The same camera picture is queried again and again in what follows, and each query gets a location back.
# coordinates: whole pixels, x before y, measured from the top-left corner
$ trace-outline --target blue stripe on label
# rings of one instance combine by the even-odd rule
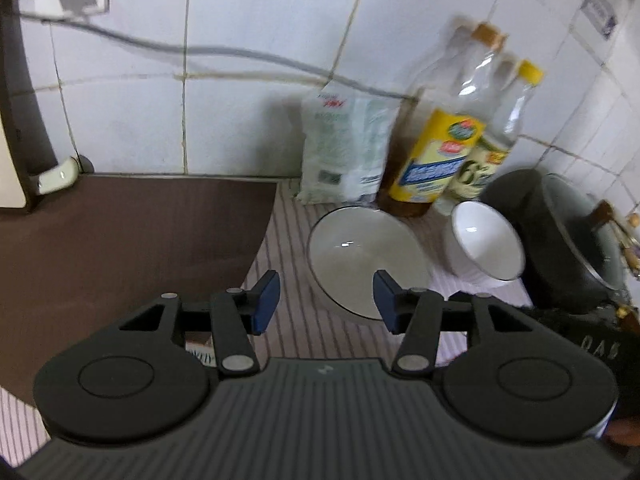
[[[415,164],[414,160],[409,163],[402,179],[400,186],[408,186],[411,184],[421,184],[430,182],[431,180],[440,180],[448,176],[453,176],[462,166],[466,157],[454,158],[453,160],[443,160],[441,162],[430,162],[429,164]]]

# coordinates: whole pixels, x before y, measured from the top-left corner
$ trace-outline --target bottle label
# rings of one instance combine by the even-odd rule
[[[478,140],[449,184],[447,193],[450,191],[455,197],[465,200],[476,198],[507,155],[508,151],[501,150],[488,140]]]
[[[430,203],[437,199],[463,165],[484,130],[470,116],[437,108],[412,149],[409,161],[389,189],[398,202]]]

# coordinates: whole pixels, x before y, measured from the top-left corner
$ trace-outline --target white plastic bag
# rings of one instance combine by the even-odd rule
[[[302,101],[305,150],[297,198],[306,204],[372,202],[399,102],[330,82]]]

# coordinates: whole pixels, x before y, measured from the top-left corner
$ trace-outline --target gray cable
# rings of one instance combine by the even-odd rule
[[[334,74],[329,70],[318,68],[317,66],[309,65],[307,63],[301,63],[282,56],[276,56],[275,54],[267,54],[265,52],[258,52],[256,50],[249,50],[246,48],[235,48],[230,46],[188,46],[183,47],[181,45],[159,43],[157,41],[141,40],[140,38],[134,38],[132,36],[126,36],[113,30],[97,27],[97,25],[91,25],[90,23],[79,23],[63,18],[47,18],[39,14],[30,14],[26,12],[15,13],[14,16],[19,16],[25,20],[41,23],[52,23],[53,25],[63,25],[64,27],[75,28],[84,32],[90,32],[97,34],[111,41],[117,41],[119,43],[125,43],[137,48],[146,48],[148,50],[155,50],[157,52],[166,52],[168,54],[188,54],[188,56],[229,56],[229,57],[244,57],[247,59],[257,59],[267,63],[273,63],[281,66],[287,66],[300,72],[306,72],[308,74],[317,75],[322,78],[332,79],[340,84],[354,88],[367,94],[389,97],[391,99],[409,99],[414,100],[414,97],[405,94],[399,94],[397,92],[388,92],[386,90],[380,90],[373,86],[366,86],[356,80],[343,77],[341,75]]]

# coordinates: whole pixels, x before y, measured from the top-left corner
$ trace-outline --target striped cloth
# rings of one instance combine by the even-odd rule
[[[345,321],[316,305],[306,280],[306,239],[316,221],[338,205],[303,206],[290,198],[295,189],[296,182],[292,180],[278,185],[267,232],[242,284],[243,288],[251,288],[268,269],[280,273],[282,293],[273,319],[263,335],[250,337],[260,365],[264,366],[269,357],[379,357],[389,364],[398,351],[401,335],[389,334],[381,324],[364,326]],[[446,270],[440,238],[443,221],[436,214],[406,220],[433,264],[430,288],[445,298],[458,290],[484,292]],[[514,305],[530,304],[520,282],[492,290],[492,294]],[[437,364],[446,364],[465,349],[464,333],[441,334]],[[17,466],[43,446],[49,436],[37,410],[2,388],[0,410],[0,454],[9,464]]]

